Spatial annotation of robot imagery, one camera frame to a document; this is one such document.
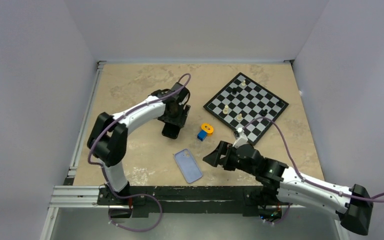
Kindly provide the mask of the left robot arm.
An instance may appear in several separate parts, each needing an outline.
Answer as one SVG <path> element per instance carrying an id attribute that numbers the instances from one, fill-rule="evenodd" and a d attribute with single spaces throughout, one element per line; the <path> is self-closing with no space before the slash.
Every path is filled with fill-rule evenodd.
<path id="1" fill-rule="evenodd" d="M 190 91 L 176 83 L 172 88 L 152 92 L 144 101 L 119 113 L 98 115 L 87 141 L 88 157 L 95 157 L 102 168 L 109 197 L 118 205 L 126 203 L 130 184 L 122 160 L 127 152 L 128 136 L 147 122 L 164 123 L 161 134 L 176 139 L 184 127 L 190 110 Z"/>

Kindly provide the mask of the phone with black screen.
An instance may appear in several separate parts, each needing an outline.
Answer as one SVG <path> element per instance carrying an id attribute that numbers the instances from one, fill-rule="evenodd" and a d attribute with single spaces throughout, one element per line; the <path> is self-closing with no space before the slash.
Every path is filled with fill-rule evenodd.
<path id="1" fill-rule="evenodd" d="M 178 125 L 167 122 L 164 124 L 161 134 L 164 137 L 175 140 L 178 138 L 180 130 L 181 128 Z"/>

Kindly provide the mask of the lilac phone case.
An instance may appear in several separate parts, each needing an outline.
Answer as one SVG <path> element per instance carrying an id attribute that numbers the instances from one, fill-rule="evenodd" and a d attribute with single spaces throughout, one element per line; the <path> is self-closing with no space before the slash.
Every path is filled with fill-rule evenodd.
<path id="1" fill-rule="evenodd" d="M 185 181 L 192 184 L 199 180 L 203 173 L 189 149 L 183 149 L 173 155 Z"/>

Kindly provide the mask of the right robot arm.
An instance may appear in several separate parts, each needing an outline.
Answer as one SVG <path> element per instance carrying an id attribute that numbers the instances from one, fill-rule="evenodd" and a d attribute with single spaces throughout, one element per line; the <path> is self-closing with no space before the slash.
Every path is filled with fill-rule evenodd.
<path id="1" fill-rule="evenodd" d="M 203 157 L 207 164 L 226 171 L 240 170 L 263 185 L 260 196 L 268 204 L 275 201 L 313 208 L 340 222 L 348 231 L 366 236 L 369 233 L 373 203 L 365 187 L 326 182 L 305 174 L 278 160 L 264 157 L 250 144 L 234 147 L 221 141 Z"/>

